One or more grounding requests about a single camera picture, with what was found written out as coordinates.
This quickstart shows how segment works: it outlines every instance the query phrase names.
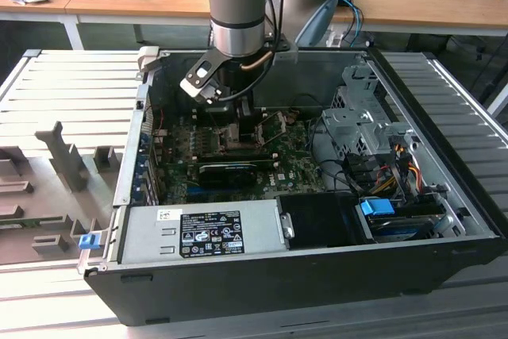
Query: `warning label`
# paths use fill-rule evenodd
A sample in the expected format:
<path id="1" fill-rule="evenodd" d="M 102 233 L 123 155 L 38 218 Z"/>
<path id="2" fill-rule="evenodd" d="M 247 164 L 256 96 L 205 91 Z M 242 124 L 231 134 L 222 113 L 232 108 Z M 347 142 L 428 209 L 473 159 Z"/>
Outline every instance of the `warning label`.
<path id="1" fill-rule="evenodd" d="M 180 256 L 222 256 L 244 252 L 240 211 L 182 214 Z"/>

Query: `blue latch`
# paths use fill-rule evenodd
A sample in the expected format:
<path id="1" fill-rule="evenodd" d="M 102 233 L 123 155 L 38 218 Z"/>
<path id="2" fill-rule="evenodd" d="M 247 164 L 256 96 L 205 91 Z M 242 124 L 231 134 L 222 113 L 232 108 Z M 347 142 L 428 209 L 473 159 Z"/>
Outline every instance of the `blue latch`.
<path id="1" fill-rule="evenodd" d="M 79 248 L 84 249 L 100 249 L 101 248 L 101 234 L 100 233 L 88 233 L 83 234 L 79 238 Z"/>
<path id="2" fill-rule="evenodd" d="M 370 198 L 360 204 L 365 216 L 379 216 L 380 214 L 395 214 L 394 207 L 387 198 Z"/>

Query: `table leg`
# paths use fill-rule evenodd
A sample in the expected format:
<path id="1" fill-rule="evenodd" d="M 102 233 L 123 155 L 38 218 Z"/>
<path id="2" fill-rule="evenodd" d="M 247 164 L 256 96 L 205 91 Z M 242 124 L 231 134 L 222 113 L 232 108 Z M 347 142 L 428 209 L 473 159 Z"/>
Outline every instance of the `table leg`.
<path id="1" fill-rule="evenodd" d="M 79 35 L 78 30 L 78 18 L 74 15 L 68 15 L 63 19 L 63 26 L 67 31 L 67 36 L 69 41 L 71 42 L 72 49 L 74 50 L 83 50 L 83 42 L 81 41 L 81 36 Z"/>
<path id="2" fill-rule="evenodd" d="M 508 104 L 508 83 L 502 89 L 501 93 L 492 101 L 491 105 L 488 107 L 487 111 L 492 117 L 497 117 L 499 113 L 505 108 L 506 104 Z"/>
<path id="3" fill-rule="evenodd" d="M 139 25 L 139 24 L 134 25 L 134 36 L 136 37 L 137 43 L 139 43 L 139 44 L 144 43 L 143 31 L 141 30 L 141 25 Z"/>

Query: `motherboard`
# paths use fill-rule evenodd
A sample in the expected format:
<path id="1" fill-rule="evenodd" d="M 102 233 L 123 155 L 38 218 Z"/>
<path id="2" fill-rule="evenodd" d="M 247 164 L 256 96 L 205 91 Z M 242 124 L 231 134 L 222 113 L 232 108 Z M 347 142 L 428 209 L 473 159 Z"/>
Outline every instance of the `motherboard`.
<path id="1" fill-rule="evenodd" d="M 307 126 L 283 111 L 264 114 L 247 133 L 237 123 L 209 125 L 197 114 L 180 117 L 165 126 L 168 135 L 159 166 L 165 203 L 261 200 L 324 191 L 309 152 Z"/>

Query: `table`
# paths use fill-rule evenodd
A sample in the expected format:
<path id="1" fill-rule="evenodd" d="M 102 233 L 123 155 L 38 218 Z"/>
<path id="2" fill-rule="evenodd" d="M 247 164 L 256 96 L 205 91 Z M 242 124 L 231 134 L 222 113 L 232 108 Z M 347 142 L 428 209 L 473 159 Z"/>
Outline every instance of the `table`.
<path id="1" fill-rule="evenodd" d="M 365 15 L 363 30 L 504 36 L 508 0 L 355 0 Z M 0 0 L 0 19 L 55 21 L 65 26 L 73 49 L 83 49 L 80 23 L 134 25 L 208 25 L 208 0 L 50 0 L 17 6 Z M 337 28 L 352 20 L 350 10 L 333 18 Z M 135 28 L 142 40 L 140 29 Z"/>
<path id="2" fill-rule="evenodd" d="M 354 0 L 365 16 L 363 30 L 505 36 L 508 0 Z M 334 23 L 350 23 L 337 12 Z"/>

